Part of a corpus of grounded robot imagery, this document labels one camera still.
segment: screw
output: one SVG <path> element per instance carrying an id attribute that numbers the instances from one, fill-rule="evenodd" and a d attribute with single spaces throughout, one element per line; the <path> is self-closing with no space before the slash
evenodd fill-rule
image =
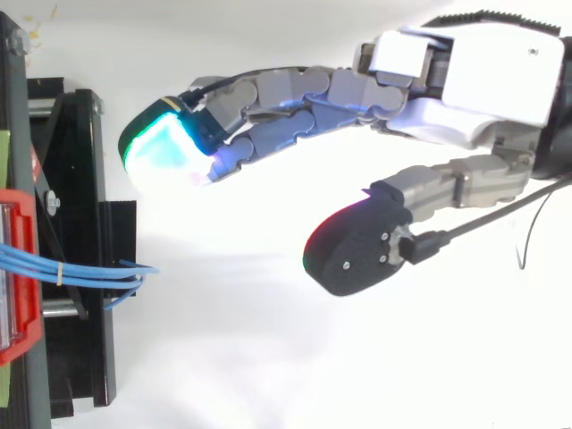
<path id="1" fill-rule="evenodd" d="M 52 190 L 49 190 L 46 193 L 46 210 L 50 216 L 54 216 L 57 212 L 57 209 L 60 208 L 62 202 L 60 198 L 55 196 L 55 193 Z"/>
<path id="2" fill-rule="evenodd" d="M 24 29 L 15 29 L 8 37 L 8 48 L 18 56 L 29 54 L 30 44 L 28 32 Z"/>
<path id="3" fill-rule="evenodd" d="M 93 111 L 96 114 L 102 115 L 105 113 L 104 100 L 101 98 L 94 98 L 93 100 Z"/>

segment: robotic finger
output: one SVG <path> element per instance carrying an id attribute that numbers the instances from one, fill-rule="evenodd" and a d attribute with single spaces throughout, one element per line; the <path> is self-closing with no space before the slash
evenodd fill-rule
<path id="1" fill-rule="evenodd" d="M 352 68 L 197 80 L 198 88 L 162 98 L 126 128 L 119 142 L 125 169 L 136 183 L 210 184 L 300 138 L 359 125 L 491 150 L 398 172 L 325 221 L 304 264 L 335 295 L 437 253 L 402 246 L 412 242 L 408 226 L 435 211 L 510 202 L 531 177 L 572 172 L 572 39 L 560 38 L 559 28 L 502 13 L 440 17 L 386 31 L 354 60 Z"/>

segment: gray metal part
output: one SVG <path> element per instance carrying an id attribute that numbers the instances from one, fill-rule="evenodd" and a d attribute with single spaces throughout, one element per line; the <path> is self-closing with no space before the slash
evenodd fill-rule
<path id="1" fill-rule="evenodd" d="M 71 299 L 47 299 L 42 303 L 44 318 L 72 317 L 78 315 L 78 309 Z"/>
<path id="2" fill-rule="evenodd" d="M 254 154 L 252 141 L 244 135 L 235 137 L 230 145 L 223 145 L 213 155 L 213 166 L 208 174 L 211 182 L 219 181 L 240 170 L 240 163 Z"/>
<path id="3" fill-rule="evenodd" d="M 230 145 L 216 151 L 208 178 L 219 181 L 237 172 L 241 164 L 253 163 L 280 152 L 294 145 L 297 137 L 308 135 L 314 127 L 314 116 L 306 110 L 300 110 L 291 117 L 256 124 L 236 136 Z"/>
<path id="4" fill-rule="evenodd" d="M 402 74 L 388 73 L 386 71 L 377 71 L 375 73 L 377 83 L 381 85 L 390 85 L 393 87 L 409 88 L 413 83 L 411 76 L 404 76 Z"/>
<path id="5" fill-rule="evenodd" d="M 436 210 L 453 205 L 455 178 L 431 167 L 415 165 L 384 180 L 399 189 L 413 222 L 426 221 Z"/>
<path id="6" fill-rule="evenodd" d="M 358 112 L 377 107 L 375 113 L 380 119 L 400 112 L 407 99 L 408 92 L 404 88 L 381 87 L 374 77 L 345 69 L 332 74 L 327 97 L 332 105 Z"/>
<path id="7" fill-rule="evenodd" d="M 423 69 L 421 71 L 421 76 L 413 79 L 411 84 L 412 92 L 425 92 L 427 89 L 427 77 L 429 76 L 429 70 L 431 69 L 431 62 L 433 60 L 433 50 L 427 49 L 425 52 L 425 59 L 423 61 Z"/>
<path id="8" fill-rule="evenodd" d="M 311 131 L 312 135 L 354 125 L 358 119 L 356 112 L 352 110 L 320 103 L 312 104 L 312 113 L 315 118 L 315 128 Z"/>
<path id="9" fill-rule="evenodd" d="M 457 176 L 454 198 L 457 207 L 486 208 L 509 201 L 523 191 L 530 177 L 529 171 L 512 171 L 509 163 L 491 155 L 453 159 L 434 169 Z"/>
<path id="10" fill-rule="evenodd" d="M 25 29 L 14 29 L 10 33 L 7 43 L 12 53 L 18 56 L 29 54 L 31 49 L 28 31 Z"/>
<path id="11" fill-rule="evenodd" d="M 257 87 L 242 80 L 218 97 L 208 100 L 205 109 L 208 109 L 224 130 L 232 134 L 245 123 L 242 111 L 257 101 L 257 95 Z"/>
<path id="12" fill-rule="evenodd" d="M 433 217 L 447 207 L 491 207 L 521 194 L 530 179 L 532 163 L 514 152 L 504 159 L 477 155 L 453 159 L 433 167 L 413 166 L 384 181 L 403 193 L 413 222 Z"/>
<path id="13" fill-rule="evenodd" d="M 265 71 L 256 77 L 258 103 L 264 109 L 302 105 L 307 95 L 325 93 L 330 86 L 326 71 Z"/>
<path id="14" fill-rule="evenodd" d="M 296 138 L 308 134 L 314 124 L 314 116 L 306 110 L 301 110 L 291 118 L 280 118 L 253 126 L 248 130 L 248 136 L 254 145 L 256 159 L 275 154 L 295 144 Z"/>

